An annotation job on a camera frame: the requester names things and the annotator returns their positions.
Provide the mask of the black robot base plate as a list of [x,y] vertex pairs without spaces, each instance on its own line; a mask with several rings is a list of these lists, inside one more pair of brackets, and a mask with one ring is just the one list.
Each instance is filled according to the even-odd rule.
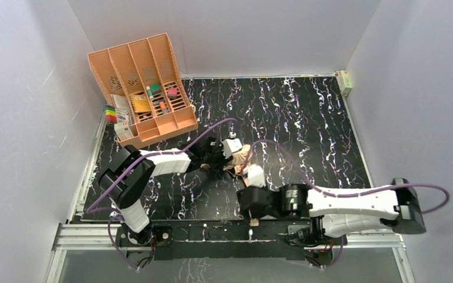
[[285,258],[326,265],[347,245],[346,236],[315,238],[305,231],[310,220],[261,220],[255,226],[242,220],[154,221],[143,238],[122,224],[116,245],[138,264],[187,258]]

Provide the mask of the beige folding umbrella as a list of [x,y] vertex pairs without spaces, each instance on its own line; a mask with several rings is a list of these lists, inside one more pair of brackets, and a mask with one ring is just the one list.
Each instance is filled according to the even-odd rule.
[[248,178],[247,174],[244,173],[246,171],[246,167],[251,165],[252,156],[249,154],[251,150],[251,146],[249,144],[245,144],[242,146],[242,149],[232,154],[232,159],[227,161],[225,164],[220,165],[218,168],[214,169],[211,165],[203,163],[200,165],[199,170],[204,172],[212,172],[214,170],[220,172],[228,173],[233,179],[235,180],[242,180],[243,190],[244,187],[248,185]]

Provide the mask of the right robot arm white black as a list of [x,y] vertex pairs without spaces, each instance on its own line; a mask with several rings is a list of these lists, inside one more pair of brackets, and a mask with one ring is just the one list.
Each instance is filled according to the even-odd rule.
[[313,189],[304,184],[284,185],[277,191],[247,186],[237,192],[244,219],[265,216],[282,221],[310,220],[305,231],[315,238],[339,238],[352,232],[390,229],[418,235],[426,226],[416,190],[405,178],[393,179],[380,192],[369,189]]

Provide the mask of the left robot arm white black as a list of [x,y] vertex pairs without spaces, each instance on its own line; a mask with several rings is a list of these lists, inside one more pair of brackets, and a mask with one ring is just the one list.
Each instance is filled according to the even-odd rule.
[[96,176],[96,185],[107,191],[114,182],[108,198],[115,204],[126,226],[134,233],[142,233],[150,225],[140,197],[150,178],[189,173],[207,165],[221,169],[242,149],[239,139],[220,140],[203,137],[195,143],[162,151],[138,150],[126,146],[116,158]]

